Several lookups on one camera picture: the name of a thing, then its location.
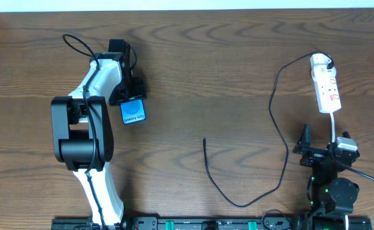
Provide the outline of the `blue Galaxy smartphone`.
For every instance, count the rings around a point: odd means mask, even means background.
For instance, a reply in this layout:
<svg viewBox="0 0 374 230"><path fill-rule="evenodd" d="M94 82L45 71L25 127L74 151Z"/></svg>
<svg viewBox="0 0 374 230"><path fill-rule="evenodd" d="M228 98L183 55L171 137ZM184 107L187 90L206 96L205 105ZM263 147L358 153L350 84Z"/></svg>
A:
<svg viewBox="0 0 374 230"><path fill-rule="evenodd" d="M120 104L121 116L125 125L144 121L146 113L142 100L133 100Z"/></svg>

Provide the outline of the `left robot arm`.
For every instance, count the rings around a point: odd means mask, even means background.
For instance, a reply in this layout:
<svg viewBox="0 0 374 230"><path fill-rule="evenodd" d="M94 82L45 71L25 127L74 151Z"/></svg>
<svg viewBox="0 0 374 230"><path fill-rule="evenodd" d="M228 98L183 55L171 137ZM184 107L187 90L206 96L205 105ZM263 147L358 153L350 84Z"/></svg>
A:
<svg viewBox="0 0 374 230"><path fill-rule="evenodd" d="M114 137L108 106L120 107L124 124L146 119L144 82L134 77L133 47L111 39L106 52L88 48L90 69L68 96L51 102L55 157L80 181L89 201L88 218L55 218L52 229L132 229L111 174Z"/></svg>

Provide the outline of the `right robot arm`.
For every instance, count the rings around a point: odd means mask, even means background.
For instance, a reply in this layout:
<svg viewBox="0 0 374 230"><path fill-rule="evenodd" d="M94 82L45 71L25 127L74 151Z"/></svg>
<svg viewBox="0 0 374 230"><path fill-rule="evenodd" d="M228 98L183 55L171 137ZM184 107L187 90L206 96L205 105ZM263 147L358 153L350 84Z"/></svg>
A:
<svg viewBox="0 0 374 230"><path fill-rule="evenodd" d="M296 229L348 229L348 215L354 211L359 186L338 173L349 168L360 153L348 132L324 149L311 145L309 125L305 124L293 152L300 154L300 165L312 168L307 185L311 209L300 215Z"/></svg>

